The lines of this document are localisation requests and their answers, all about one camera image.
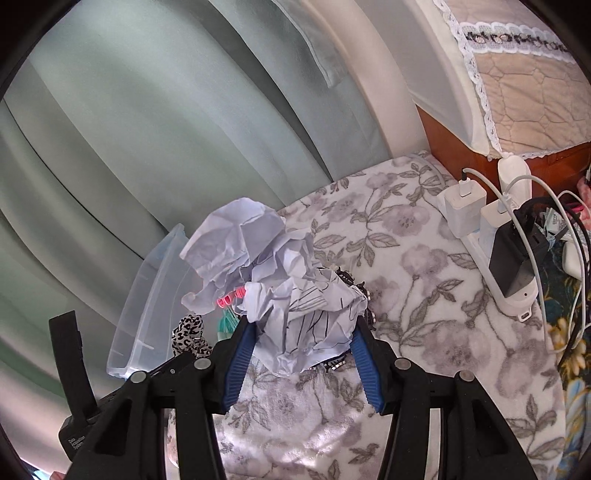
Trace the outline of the pink hair roller clip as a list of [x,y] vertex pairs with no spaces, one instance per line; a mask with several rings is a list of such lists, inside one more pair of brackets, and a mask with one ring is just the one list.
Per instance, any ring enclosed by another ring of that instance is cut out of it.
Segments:
[[216,300],[216,305],[221,309],[229,308],[235,304],[236,301],[242,300],[243,298],[245,298],[245,287],[239,286],[235,290],[230,291],[228,294],[219,297]]

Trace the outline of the white paper ball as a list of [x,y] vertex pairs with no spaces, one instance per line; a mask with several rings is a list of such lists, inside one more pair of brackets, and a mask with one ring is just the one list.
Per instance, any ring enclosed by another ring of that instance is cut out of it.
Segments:
[[211,313],[219,297],[244,286],[235,312],[256,324],[254,357],[280,377],[318,365],[311,329],[329,282],[318,273],[327,267],[315,258],[311,232],[290,230],[276,211],[243,197],[211,212],[180,258],[202,281],[183,297],[189,311]]

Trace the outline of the grey floral blanket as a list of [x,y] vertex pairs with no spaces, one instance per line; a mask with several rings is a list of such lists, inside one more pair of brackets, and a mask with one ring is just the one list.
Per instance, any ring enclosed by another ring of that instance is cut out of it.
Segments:
[[[424,370],[473,372],[541,479],[557,476],[565,407],[538,315],[500,312],[436,206],[452,177],[430,154],[401,156],[283,209],[315,254],[365,282],[376,334]],[[352,360],[290,378],[253,362],[238,403],[214,420],[230,479],[374,479],[390,428]]]

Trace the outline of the clear plastic storage bin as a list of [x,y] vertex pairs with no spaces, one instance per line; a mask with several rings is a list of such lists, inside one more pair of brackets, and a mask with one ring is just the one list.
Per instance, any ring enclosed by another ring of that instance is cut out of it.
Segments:
[[173,356],[172,330],[188,310],[182,297],[202,281],[180,258],[187,243],[178,224],[145,257],[127,295],[106,362],[106,373],[126,379],[149,372]]

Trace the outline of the black power adapter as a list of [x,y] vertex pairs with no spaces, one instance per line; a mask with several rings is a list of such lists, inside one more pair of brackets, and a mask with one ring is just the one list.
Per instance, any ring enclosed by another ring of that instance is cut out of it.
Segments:
[[[518,209],[514,214],[524,230],[536,262],[540,264],[549,250],[546,236],[536,226],[531,212]],[[531,260],[512,220],[502,225],[495,234],[489,269],[505,297],[515,294],[534,279]]]

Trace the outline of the white usb charger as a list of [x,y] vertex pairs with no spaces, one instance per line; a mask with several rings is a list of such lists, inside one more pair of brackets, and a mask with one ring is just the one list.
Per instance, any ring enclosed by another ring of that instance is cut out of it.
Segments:
[[481,210],[486,202],[486,190],[473,179],[461,180],[444,191],[446,219],[457,238],[479,229]]

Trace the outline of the white power strip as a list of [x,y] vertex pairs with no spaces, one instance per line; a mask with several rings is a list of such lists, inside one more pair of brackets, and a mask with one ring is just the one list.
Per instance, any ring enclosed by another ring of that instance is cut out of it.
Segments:
[[538,298],[539,275],[532,265],[540,260],[541,237],[532,227],[517,227],[519,208],[533,198],[532,181],[514,180],[531,174],[526,160],[509,155],[497,163],[500,196],[484,205],[479,224],[462,238],[499,310],[520,322],[528,320]]

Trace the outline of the mint green curtain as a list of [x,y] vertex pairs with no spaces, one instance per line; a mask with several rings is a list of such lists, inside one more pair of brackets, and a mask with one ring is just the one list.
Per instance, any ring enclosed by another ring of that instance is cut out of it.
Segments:
[[104,365],[140,263],[247,196],[281,208],[388,157],[298,1],[83,1],[1,102],[1,398],[62,396],[47,321]]

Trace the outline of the beige quilted lace cover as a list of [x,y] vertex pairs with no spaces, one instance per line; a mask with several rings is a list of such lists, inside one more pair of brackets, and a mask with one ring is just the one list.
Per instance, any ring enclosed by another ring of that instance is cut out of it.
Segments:
[[590,83],[566,46],[519,1],[413,1],[452,88],[422,110],[489,158],[536,158],[590,140]]

